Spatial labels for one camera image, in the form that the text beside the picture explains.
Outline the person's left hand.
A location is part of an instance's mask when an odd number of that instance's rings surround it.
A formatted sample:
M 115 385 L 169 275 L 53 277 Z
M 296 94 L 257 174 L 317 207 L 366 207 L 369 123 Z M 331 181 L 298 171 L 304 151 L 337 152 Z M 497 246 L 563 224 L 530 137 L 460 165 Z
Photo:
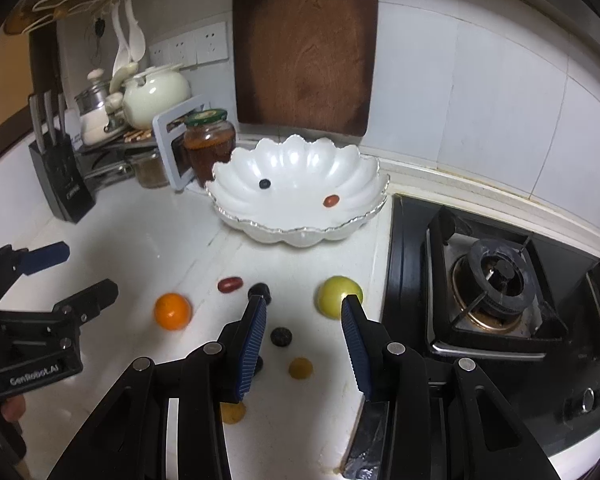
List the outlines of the person's left hand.
M 14 424 L 24 415 L 27 409 L 26 398 L 23 394 L 11 396 L 1 406 L 1 413 L 6 422 Z

